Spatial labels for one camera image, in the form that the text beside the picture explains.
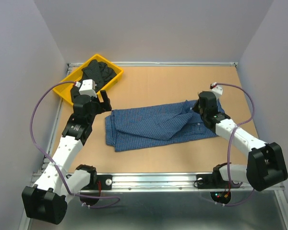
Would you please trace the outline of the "blue plaid long sleeve shirt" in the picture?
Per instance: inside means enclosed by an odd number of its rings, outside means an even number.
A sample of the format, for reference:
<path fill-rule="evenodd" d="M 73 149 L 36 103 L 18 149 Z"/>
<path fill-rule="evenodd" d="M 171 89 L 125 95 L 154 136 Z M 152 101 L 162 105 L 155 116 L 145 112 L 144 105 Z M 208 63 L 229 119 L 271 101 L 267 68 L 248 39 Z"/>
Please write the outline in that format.
<path fill-rule="evenodd" d="M 216 137 L 192 110 L 195 103 L 113 110 L 105 119 L 106 144 L 122 152 Z"/>

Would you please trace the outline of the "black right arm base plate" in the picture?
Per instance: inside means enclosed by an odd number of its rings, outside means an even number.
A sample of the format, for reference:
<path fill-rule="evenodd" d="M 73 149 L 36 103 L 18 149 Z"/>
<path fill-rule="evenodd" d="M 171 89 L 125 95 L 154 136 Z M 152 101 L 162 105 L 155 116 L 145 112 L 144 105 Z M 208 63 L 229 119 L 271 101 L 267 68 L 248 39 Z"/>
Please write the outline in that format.
<path fill-rule="evenodd" d="M 225 189 L 229 181 L 223 180 L 219 173 L 203 173 L 196 175 L 193 185 L 198 189 Z"/>

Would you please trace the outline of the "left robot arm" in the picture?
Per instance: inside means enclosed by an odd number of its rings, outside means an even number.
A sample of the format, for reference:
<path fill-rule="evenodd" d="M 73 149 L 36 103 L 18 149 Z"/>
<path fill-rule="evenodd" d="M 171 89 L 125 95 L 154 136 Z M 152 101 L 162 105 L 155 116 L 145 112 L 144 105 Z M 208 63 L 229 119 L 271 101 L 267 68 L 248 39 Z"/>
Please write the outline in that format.
<path fill-rule="evenodd" d="M 102 102 L 98 97 L 87 94 L 74 99 L 73 113 L 62 132 L 54 156 L 49 159 L 44 173 L 34 185 L 25 187 L 22 192 L 28 218 L 59 224 L 66 214 L 68 203 L 75 196 L 80 196 L 83 188 L 100 187 L 93 166 L 81 164 L 70 177 L 66 176 L 93 130 L 95 116 L 112 109 L 107 92 L 101 90 L 100 93 Z"/>

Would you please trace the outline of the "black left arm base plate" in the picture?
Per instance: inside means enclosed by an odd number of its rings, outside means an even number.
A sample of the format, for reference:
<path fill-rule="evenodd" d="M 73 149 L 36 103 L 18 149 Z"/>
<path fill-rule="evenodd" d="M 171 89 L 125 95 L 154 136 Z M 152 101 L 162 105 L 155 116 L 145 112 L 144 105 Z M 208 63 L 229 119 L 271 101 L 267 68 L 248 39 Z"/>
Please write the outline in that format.
<path fill-rule="evenodd" d="M 112 174 L 97 174 L 94 179 L 90 179 L 89 184 L 83 187 L 82 190 L 98 190 L 99 185 L 101 185 L 101 190 L 111 190 L 112 183 Z"/>

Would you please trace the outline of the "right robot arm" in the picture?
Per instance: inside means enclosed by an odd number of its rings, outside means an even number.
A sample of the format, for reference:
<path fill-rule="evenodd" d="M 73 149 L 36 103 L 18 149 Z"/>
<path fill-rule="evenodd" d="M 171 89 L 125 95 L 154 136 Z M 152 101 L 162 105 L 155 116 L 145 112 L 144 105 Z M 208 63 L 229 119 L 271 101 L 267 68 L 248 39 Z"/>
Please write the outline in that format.
<path fill-rule="evenodd" d="M 223 163 L 215 166 L 203 178 L 204 184 L 223 187 L 226 183 L 247 183 L 256 191 L 265 190 L 288 179 L 282 148 L 275 142 L 266 143 L 252 136 L 217 107 L 215 93 L 203 91 L 193 110 L 200 115 L 204 125 L 216 135 L 228 140 L 247 157 L 246 165 Z"/>

